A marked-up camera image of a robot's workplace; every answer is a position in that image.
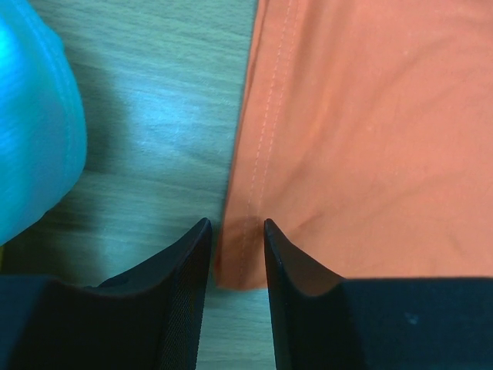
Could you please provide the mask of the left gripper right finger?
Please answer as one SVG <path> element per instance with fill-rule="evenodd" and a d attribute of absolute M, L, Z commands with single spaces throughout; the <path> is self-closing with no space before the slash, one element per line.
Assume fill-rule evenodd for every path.
<path fill-rule="evenodd" d="M 492 281 L 346 279 L 264 224 L 278 369 L 490 369 Z"/>

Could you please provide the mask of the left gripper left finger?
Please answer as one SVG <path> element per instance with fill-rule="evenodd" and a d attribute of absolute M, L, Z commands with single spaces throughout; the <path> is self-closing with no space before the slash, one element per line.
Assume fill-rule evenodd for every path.
<path fill-rule="evenodd" d="M 1 278 L 3 369 L 196 367 L 212 226 L 103 281 L 79 287 L 49 275 Z"/>

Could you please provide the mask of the orange t shirt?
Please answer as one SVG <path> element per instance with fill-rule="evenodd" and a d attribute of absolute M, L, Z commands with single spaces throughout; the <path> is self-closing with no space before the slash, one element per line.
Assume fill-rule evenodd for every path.
<path fill-rule="evenodd" d="M 346 278 L 492 273 L 492 3 L 261 1 L 218 286 L 263 223 Z"/>

